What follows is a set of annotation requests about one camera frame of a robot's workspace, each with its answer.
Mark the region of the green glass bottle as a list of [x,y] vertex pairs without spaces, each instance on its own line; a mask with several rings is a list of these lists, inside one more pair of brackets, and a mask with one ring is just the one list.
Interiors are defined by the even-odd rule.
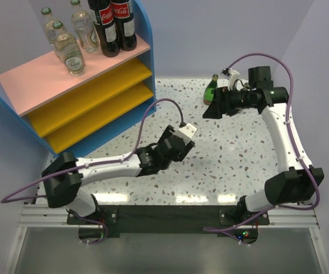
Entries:
[[210,105],[213,100],[214,90],[218,86],[218,78],[219,78],[218,74],[214,74],[211,78],[211,81],[205,88],[205,91],[203,93],[203,103],[206,105]]

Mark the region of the clear soda bottle shelved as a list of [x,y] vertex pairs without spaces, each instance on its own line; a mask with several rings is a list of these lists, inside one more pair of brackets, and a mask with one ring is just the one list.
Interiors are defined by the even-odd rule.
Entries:
[[99,43],[90,14],[82,9],[80,0],[70,0],[73,13],[71,21],[81,48],[88,53],[97,51]]

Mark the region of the cola bottle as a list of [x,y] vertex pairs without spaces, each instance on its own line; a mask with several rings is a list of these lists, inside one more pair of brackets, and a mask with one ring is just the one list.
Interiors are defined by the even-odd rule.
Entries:
[[131,0],[110,1],[118,31],[119,46],[124,51],[134,50],[137,46],[133,2]]
[[106,57],[117,56],[120,49],[110,1],[88,0],[87,2],[103,55]]

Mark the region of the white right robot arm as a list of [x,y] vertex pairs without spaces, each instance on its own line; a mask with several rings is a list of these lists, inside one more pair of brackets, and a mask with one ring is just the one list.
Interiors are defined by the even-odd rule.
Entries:
[[301,144],[286,88],[274,86],[268,66],[249,69],[248,84],[241,89],[236,87],[236,70],[227,68],[223,74],[228,77],[228,85],[214,89],[203,118],[221,119],[244,109],[256,109],[269,130],[278,164],[278,174],[266,180],[262,190],[242,196],[232,211],[224,213],[225,219],[230,224],[250,224],[271,207],[288,208],[291,203],[315,197],[324,172],[314,167]]

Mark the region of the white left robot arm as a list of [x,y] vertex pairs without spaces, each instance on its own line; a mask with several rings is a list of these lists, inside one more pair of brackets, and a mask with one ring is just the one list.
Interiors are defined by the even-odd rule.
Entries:
[[67,207],[87,224],[96,223],[100,217],[97,199],[81,187],[100,180],[137,178],[166,170],[172,162],[184,160],[195,145],[197,130],[191,123],[177,130],[167,126],[158,142],[107,158],[76,158],[72,152],[64,152],[42,172],[49,208]]

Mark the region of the clear soda bottle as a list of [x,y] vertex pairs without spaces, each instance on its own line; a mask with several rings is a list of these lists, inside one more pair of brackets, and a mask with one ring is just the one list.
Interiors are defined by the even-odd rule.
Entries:
[[43,30],[44,30],[45,36],[46,36],[50,46],[54,50],[54,53],[59,58],[59,54],[57,53],[57,50],[56,50],[55,44],[54,44],[54,41],[57,38],[57,34],[56,34],[56,29],[53,28],[53,23],[57,20],[52,15],[51,8],[49,8],[49,7],[42,8],[41,14],[44,18]]
[[74,36],[68,32],[61,21],[55,21],[52,25],[55,31],[55,52],[71,75],[85,73],[85,61],[79,44]]

